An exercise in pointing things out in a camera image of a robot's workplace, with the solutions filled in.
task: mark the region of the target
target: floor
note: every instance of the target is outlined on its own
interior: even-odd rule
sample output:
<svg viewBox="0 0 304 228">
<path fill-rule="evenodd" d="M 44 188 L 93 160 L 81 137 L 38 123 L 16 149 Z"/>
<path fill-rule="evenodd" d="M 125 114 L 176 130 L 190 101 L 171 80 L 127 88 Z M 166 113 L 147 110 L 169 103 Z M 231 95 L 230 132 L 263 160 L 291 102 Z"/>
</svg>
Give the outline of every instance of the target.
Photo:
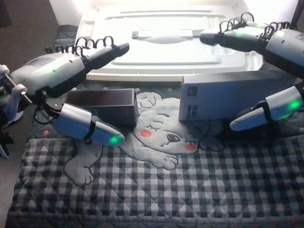
<svg viewBox="0 0 304 228">
<path fill-rule="evenodd" d="M 4 0 L 4 3 L 12 25 L 0 28 L 0 64 L 13 71 L 43 55 L 45 46 L 53 46 L 58 23 L 49 0 Z M 9 147 L 9 158 L 0 159 L 0 228 L 5 226 L 33 111 L 34 107 L 28 108 L 20 123 L 7 130 L 16 143 Z"/>
</svg>

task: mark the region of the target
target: bear nose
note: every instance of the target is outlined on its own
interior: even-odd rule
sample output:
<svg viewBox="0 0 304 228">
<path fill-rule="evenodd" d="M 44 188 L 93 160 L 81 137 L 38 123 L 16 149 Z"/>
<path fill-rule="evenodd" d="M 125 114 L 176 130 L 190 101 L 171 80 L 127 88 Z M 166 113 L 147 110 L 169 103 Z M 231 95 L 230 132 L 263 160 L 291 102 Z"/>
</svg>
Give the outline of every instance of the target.
<svg viewBox="0 0 304 228">
<path fill-rule="evenodd" d="M 179 137 L 175 136 L 174 134 L 167 134 L 167 139 L 170 143 L 176 143 L 180 141 Z"/>
</svg>

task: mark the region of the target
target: robotic arm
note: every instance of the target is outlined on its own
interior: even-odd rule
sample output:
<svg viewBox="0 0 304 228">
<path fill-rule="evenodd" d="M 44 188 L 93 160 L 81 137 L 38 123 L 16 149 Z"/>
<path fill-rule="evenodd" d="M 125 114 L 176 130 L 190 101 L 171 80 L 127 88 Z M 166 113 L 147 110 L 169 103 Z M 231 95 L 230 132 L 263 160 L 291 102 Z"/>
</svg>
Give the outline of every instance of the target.
<svg viewBox="0 0 304 228">
<path fill-rule="evenodd" d="M 84 139 L 85 144 L 123 144 L 124 136 L 118 129 L 83 108 L 62 104 L 56 99 L 85 81 L 92 69 L 102 68 L 129 51 L 128 43 L 116 46 L 110 38 L 112 45 L 103 49 L 97 49 L 94 42 L 92 49 L 87 47 L 87 42 L 86 47 L 68 46 L 66 52 L 61 47 L 61 53 L 53 53 L 48 48 L 49 54 L 31 60 L 10 75 L 8 68 L 0 65 L 0 128 L 14 120 L 17 112 L 34 104 L 36 112 L 42 108 L 50 116 L 46 123 L 35 119 L 40 124 L 52 124 L 66 135 Z M 1 132 L 0 155 L 4 158 L 7 154 L 5 145 L 10 142 L 10 137 Z"/>
<path fill-rule="evenodd" d="M 288 29 L 289 22 L 256 24 L 245 22 L 242 16 L 240 19 L 234 19 L 233 23 L 231 20 L 227 21 L 225 31 L 222 31 L 220 25 L 219 33 L 202 32 L 201 42 L 208 45 L 219 44 L 242 52 L 255 51 L 261 54 L 266 62 L 304 79 L 304 34 Z M 230 124 L 230 128 L 242 131 L 261 126 L 286 118 L 303 106 L 304 82 L 301 82 L 240 112 Z"/>
</svg>

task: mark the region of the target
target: quilted mat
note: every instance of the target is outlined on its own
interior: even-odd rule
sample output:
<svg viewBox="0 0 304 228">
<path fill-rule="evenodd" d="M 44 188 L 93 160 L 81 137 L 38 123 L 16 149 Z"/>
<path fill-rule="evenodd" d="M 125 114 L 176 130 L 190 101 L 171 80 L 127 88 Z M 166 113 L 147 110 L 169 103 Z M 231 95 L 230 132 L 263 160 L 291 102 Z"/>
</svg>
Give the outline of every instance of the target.
<svg viewBox="0 0 304 228">
<path fill-rule="evenodd" d="M 120 87 L 137 88 L 141 114 L 121 148 L 84 152 L 34 124 L 6 227 L 304 227 L 302 111 L 236 133 L 216 121 L 179 125 L 179 83 L 77 89 Z"/>
</svg>

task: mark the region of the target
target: black box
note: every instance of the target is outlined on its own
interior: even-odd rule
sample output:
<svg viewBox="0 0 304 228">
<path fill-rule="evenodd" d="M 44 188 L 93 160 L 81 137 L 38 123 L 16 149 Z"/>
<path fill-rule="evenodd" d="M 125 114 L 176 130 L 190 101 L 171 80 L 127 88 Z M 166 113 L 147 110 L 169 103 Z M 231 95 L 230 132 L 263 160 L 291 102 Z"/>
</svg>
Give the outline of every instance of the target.
<svg viewBox="0 0 304 228">
<path fill-rule="evenodd" d="M 82 107 L 115 127 L 134 128 L 138 118 L 135 89 L 70 91 L 66 103 Z"/>
</svg>

